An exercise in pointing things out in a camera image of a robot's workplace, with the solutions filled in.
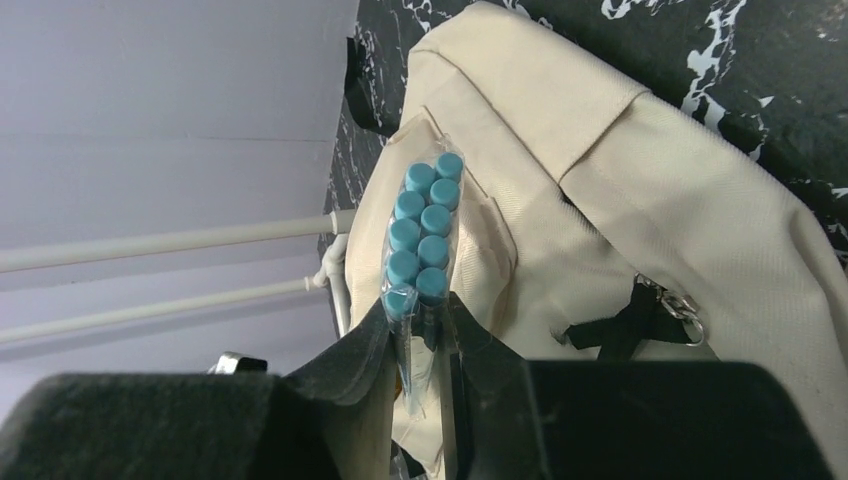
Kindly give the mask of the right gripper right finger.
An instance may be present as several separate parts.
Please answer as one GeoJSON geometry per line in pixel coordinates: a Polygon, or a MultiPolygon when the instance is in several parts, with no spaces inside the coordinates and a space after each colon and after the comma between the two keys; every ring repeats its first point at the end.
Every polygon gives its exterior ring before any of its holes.
{"type": "Polygon", "coordinates": [[[829,479],[783,386],[752,364],[527,360],[457,295],[445,313],[450,479],[829,479]]]}

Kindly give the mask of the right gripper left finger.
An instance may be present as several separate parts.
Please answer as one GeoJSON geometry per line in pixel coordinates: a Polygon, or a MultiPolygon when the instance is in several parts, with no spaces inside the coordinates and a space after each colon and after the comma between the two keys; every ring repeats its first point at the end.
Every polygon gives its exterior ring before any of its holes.
{"type": "Polygon", "coordinates": [[[62,374],[1,429],[5,479],[385,479],[395,390],[383,306],[285,376],[62,374]]]}

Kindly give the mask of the teal pencil pack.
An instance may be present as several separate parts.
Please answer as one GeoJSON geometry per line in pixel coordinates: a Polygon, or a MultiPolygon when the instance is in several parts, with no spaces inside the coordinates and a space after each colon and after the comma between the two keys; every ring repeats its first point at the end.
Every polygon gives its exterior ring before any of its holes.
{"type": "Polygon", "coordinates": [[[465,158],[442,136],[412,157],[392,198],[380,301],[393,337],[401,397],[421,416],[456,263],[465,158]]]}

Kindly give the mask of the beige student backpack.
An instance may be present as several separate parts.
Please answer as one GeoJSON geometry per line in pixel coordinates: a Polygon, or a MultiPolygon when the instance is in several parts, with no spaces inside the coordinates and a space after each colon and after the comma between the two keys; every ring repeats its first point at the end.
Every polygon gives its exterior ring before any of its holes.
{"type": "Polygon", "coordinates": [[[613,314],[638,275],[691,298],[698,347],[650,359],[743,361],[797,402],[847,475],[847,277],[813,213],[745,154],[519,13],[481,3],[406,48],[400,129],[347,247],[351,318],[377,298],[389,197],[438,139],[465,161],[451,276],[520,353],[577,360],[557,330],[613,314]]]}

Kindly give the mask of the white pvc pipe frame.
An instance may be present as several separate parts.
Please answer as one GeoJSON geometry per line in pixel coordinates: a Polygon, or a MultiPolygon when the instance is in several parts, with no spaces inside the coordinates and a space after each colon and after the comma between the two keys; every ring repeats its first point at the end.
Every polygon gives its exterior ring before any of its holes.
{"type": "Polygon", "coordinates": [[[354,215],[4,250],[1,342],[323,288],[346,329],[344,255],[354,215]]]}

